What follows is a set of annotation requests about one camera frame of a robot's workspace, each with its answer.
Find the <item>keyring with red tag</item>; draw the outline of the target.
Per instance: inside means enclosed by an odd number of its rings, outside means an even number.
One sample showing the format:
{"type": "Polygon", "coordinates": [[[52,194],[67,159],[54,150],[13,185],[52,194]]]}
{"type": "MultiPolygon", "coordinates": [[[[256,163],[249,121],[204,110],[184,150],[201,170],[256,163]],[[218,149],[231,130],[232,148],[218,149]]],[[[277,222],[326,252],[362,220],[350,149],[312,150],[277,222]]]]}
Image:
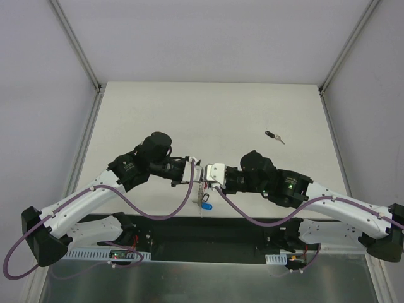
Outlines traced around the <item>keyring with red tag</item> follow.
{"type": "Polygon", "coordinates": [[[202,205],[204,203],[207,203],[208,199],[210,197],[210,195],[205,192],[206,188],[207,188],[207,183],[206,182],[199,183],[199,185],[198,185],[198,195],[197,195],[197,198],[196,198],[196,201],[195,201],[195,203],[199,207],[202,207],[202,205]]]}

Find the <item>blue head key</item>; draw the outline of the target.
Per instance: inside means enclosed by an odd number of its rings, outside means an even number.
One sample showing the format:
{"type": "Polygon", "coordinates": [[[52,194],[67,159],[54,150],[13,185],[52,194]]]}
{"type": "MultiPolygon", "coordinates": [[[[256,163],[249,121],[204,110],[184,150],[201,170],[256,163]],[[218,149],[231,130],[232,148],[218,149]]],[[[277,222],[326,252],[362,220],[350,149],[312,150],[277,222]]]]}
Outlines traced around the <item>blue head key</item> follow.
{"type": "Polygon", "coordinates": [[[202,210],[212,210],[213,209],[213,205],[210,203],[201,203],[200,208],[202,210]]]}

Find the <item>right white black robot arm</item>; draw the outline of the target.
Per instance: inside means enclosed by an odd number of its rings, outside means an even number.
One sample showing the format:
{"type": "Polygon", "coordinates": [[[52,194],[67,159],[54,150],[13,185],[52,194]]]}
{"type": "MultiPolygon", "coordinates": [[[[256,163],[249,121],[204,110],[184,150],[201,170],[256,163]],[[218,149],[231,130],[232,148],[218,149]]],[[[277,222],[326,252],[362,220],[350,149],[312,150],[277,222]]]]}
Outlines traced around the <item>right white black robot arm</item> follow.
{"type": "Polygon", "coordinates": [[[333,219],[330,240],[349,237],[368,254],[397,263],[403,254],[403,206],[379,206],[336,193],[310,177],[276,168],[269,158],[253,150],[240,160],[240,167],[214,165],[217,191],[227,194],[258,193],[294,213],[313,211],[333,219]]]}

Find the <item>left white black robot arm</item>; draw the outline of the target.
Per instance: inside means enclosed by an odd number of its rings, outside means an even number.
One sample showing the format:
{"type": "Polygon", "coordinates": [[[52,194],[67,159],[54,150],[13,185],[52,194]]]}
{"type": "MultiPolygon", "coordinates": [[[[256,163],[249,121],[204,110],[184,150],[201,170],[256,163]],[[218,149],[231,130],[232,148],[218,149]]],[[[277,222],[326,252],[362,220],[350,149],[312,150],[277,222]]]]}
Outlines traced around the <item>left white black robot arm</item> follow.
{"type": "Polygon", "coordinates": [[[33,206],[21,214],[25,240],[40,267],[59,261],[72,245],[68,230],[114,196],[146,183],[151,175],[183,181],[187,158],[172,158],[172,140],[161,132],[146,137],[134,150],[119,155],[89,185],[41,210],[33,206]]]}

